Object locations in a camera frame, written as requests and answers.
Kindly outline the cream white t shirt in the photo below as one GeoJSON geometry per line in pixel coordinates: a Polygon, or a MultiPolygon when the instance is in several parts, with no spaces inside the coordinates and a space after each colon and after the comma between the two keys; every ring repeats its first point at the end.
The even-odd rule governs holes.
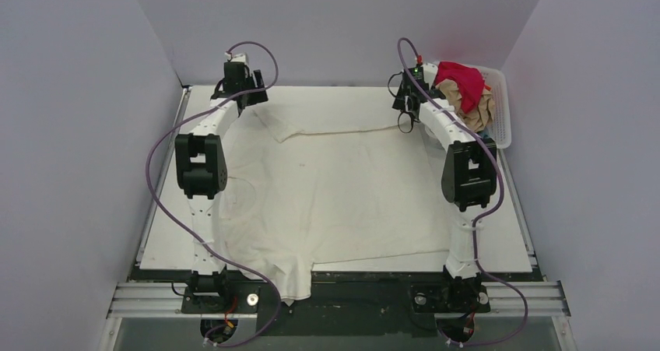
{"type": "Polygon", "coordinates": [[[230,260],[291,302],[311,295],[318,264],[446,251],[449,227],[418,131],[307,135],[266,110],[227,134],[229,182],[216,217],[230,260]]]}

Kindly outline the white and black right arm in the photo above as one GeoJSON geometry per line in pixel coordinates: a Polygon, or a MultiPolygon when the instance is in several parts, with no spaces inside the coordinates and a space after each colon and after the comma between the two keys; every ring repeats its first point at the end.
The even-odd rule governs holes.
{"type": "Polygon", "coordinates": [[[451,242],[444,269],[452,279],[475,279],[480,270],[474,233],[481,222],[474,219],[497,190],[497,171],[491,161],[497,155],[496,146],[491,139],[481,146],[444,95],[430,85],[436,70],[436,65],[418,61],[401,71],[392,108],[400,117],[408,117],[411,125],[422,124],[446,152],[441,193],[448,207],[451,242]]]}

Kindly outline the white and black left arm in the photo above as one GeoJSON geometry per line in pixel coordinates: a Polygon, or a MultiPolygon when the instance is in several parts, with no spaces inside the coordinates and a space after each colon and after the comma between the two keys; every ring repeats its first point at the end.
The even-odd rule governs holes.
{"type": "Polygon", "coordinates": [[[177,185],[183,191],[191,213],[193,232],[192,278],[211,281],[202,291],[202,302],[211,311],[226,310],[232,290],[221,281],[226,275],[227,258],[223,231],[219,226],[219,199],[229,179],[222,139],[229,127],[252,104],[244,94],[235,93],[262,88],[262,73],[251,71],[246,54],[239,54],[223,65],[223,78],[209,99],[209,109],[193,117],[194,125],[174,140],[177,185]]]}

